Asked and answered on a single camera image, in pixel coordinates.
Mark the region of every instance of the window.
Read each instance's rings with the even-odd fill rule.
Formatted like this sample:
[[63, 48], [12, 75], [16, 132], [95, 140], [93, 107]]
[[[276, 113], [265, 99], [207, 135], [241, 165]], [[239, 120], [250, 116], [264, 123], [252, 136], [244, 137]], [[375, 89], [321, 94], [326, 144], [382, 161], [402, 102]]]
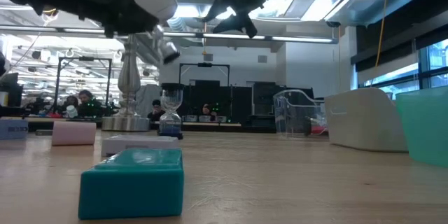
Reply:
[[379, 87], [385, 93], [391, 93], [392, 99], [396, 99], [396, 95], [402, 92], [409, 92], [419, 89], [419, 82], [417, 80], [407, 81], [405, 83], [398, 83], [394, 85], [389, 85], [386, 87]]
[[447, 67], [448, 64], [448, 39], [428, 46], [430, 69]]
[[[392, 81], [392, 80], [395, 80], [398, 78], [411, 76], [411, 75], [418, 74], [418, 73], [419, 73], [419, 64], [414, 63], [409, 66], [405, 66], [401, 69], [392, 71], [390, 73], [386, 73], [383, 76], [376, 77], [375, 79], [373, 79], [373, 84], [378, 84], [378, 83], [382, 83], [385, 81]], [[370, 86], [370, 84], [371, 84], [371, 80], [368, 80], [364, 83], [364, 86], [367, 87], [367, 86]]]
[[440, 74], [438, 76], [431, 77], [430, 84], [432, 88], [448, 85], [448, 74]]

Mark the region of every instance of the clear plastic bin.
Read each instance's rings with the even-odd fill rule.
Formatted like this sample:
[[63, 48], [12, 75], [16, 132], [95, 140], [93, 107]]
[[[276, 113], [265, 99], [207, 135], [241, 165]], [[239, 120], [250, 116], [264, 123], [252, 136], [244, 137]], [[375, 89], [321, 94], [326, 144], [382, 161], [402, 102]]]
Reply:
[[284, 90], [274, 95], [275, 125], [285, 137], [308, 137], [327, 132], [323, 101], [309, 98], [301, 90]]
[[397, 107], [409, 155], [414, 160], [448, 167], [448, 87], [397, 94]]

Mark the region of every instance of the pink block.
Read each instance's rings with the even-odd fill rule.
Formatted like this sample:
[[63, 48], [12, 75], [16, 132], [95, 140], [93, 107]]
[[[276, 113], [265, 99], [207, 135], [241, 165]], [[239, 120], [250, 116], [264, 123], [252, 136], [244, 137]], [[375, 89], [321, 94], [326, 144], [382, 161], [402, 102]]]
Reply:
[[53, 146], [92, 145], [97, 124], [94, 122], [55, 122], [51, 144]]

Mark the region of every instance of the sand timer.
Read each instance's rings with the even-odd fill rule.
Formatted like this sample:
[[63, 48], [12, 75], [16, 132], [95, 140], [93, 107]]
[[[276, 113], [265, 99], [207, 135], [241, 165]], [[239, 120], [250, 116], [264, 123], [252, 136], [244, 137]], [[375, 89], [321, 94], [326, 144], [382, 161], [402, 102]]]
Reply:
[[182, 139], [182, 119], [176, 109], [182, 105], [183, 85], [179, 83], [162, 84], [162, 109], [165, 111], [160, 117], [159, 135]]

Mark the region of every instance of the transparent container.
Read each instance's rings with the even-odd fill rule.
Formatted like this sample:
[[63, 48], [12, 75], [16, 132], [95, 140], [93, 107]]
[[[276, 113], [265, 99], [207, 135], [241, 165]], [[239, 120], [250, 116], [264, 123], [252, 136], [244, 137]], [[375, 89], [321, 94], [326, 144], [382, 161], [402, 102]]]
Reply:
[[284, 137], [308, 137], [328, 132], [323, 101], [309, 98], [301, 90], [274, 95], [275, 125]]
[[448, 87], [397, 94], [409, 155], [412, 159], [448, 167]]
[[165, 114], [160, 117], [159, 135], [182, 139], [182, 119], [176, 109], [182, 105], [183, 85], [163, 83], [160, 101]]

